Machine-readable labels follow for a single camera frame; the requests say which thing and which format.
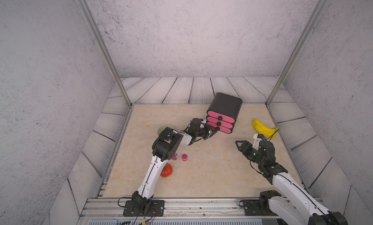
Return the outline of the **pink bottom drawer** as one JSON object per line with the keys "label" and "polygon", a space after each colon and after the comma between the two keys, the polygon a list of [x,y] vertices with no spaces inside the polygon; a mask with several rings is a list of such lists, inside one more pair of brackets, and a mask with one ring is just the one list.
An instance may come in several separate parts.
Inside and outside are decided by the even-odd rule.
{"label": "pink bottom drawer", "polygon": [[233,125],[231,123],[221,123],[220,125],[212,122],[207,122],[211,127],[217,128],[219,131],[230,134],[233,132]]}

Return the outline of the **pink top drawer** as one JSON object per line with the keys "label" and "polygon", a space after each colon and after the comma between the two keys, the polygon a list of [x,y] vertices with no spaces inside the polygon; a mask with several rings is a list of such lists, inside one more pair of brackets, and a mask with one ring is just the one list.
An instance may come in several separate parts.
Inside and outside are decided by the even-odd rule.
{"label": "pink top drawer", "polygon": [[207,114],[208,114],[208,116],[216,118],[219,121],[225,121],[225,122],[228,122],[228,123],[231,123],[231,124],[236,122],[235,118],[232,118],[232,117],[229,117],[229,116],[226,116],[224,114],[220,114],[220,113],[217,113],[217,112],[214,112],[214,111],[211,111],[211,110],[208,111]]}

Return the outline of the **black drawer cabinet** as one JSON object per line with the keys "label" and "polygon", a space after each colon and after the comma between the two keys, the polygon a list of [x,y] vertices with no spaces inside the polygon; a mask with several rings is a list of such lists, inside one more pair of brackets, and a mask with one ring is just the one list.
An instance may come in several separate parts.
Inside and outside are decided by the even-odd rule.
{"label": "black drawer cabinet", "polygon": [[236,122],[242,106],[242,100],[238,97],[218,92],[212,100],[208,111],[214,111],[235,118]]}

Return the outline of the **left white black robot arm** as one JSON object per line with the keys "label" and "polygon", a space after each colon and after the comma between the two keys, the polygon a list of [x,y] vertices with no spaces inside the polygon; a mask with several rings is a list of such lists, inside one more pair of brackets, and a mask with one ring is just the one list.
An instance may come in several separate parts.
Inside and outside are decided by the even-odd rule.
{"label": "left white black robot arm", "polygon": [[149,210],[155,186],[161,172],[173,158],[180,144],[192,145],[216,134],[220,128],[208,124],[207,120],[194,118],[182,131],[167,127],[159,134],[152,145],[152,159],[144,180],[131,197],[135,208],[145,213]]}

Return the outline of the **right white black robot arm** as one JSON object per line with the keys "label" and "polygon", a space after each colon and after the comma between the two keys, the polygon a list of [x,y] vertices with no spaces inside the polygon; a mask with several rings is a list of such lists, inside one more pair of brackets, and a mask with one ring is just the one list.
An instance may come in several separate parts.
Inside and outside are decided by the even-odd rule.
{"label": "right white black robot arm", "polygon": [[237,149],[252,163],[257,173],[279,191],[260,193],[259,211],[264,215],[276,214],[288,225],[346,225],[340,212],[332,212],[315,200],[275,158],[275,147],[268,140],[235,141]]}

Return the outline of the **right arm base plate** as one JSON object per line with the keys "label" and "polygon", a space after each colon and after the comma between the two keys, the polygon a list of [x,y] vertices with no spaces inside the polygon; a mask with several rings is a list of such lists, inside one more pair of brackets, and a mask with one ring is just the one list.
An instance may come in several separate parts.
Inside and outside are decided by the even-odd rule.
{"label": "right arm base plate", "polygon": [[268,199],[241,200],[239,206],[244,209],[245,216],[278,216],[270,210]]}

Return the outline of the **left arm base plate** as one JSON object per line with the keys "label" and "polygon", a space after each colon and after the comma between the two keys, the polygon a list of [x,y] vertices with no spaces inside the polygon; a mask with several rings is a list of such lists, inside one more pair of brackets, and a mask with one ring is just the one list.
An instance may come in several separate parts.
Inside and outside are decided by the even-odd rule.
{"label": "left arm base plate", "polygon": [[162,217],[164,215],[165,201],[151,200],[136,205],[133,200],[126,201],[123,211],[123,217]]}

